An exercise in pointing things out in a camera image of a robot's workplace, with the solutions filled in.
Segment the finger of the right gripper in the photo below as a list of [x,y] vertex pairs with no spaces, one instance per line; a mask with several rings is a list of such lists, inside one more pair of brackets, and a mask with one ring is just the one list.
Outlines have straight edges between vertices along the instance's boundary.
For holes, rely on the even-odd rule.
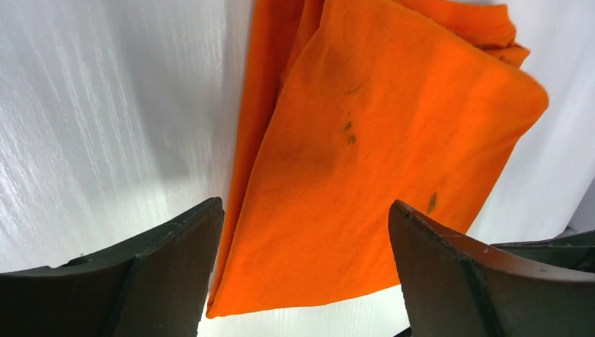
[[594,231],[542,241],[494,244],[496,249],[548,265],[594,272]]

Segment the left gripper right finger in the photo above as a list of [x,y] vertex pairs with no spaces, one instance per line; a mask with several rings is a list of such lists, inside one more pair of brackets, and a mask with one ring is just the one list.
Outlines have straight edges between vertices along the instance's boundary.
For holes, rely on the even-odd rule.
[[594,335],[594,272],[496,249],[402,201],[392,204],[388,228],[405,336]]

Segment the orange t shirt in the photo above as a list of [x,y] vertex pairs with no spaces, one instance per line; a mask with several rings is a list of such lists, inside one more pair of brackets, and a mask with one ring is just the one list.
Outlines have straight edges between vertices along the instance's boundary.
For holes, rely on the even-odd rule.
[[210,318],[399,283],[399,199],[466,232],[548,106],[504,4],[257,1]]

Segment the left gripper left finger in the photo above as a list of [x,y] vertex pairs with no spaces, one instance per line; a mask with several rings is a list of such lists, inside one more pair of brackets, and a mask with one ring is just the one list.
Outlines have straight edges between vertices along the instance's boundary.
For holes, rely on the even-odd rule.
[[64,265],[3,273],[1,335],[197,335],[224,216],[211,197]]

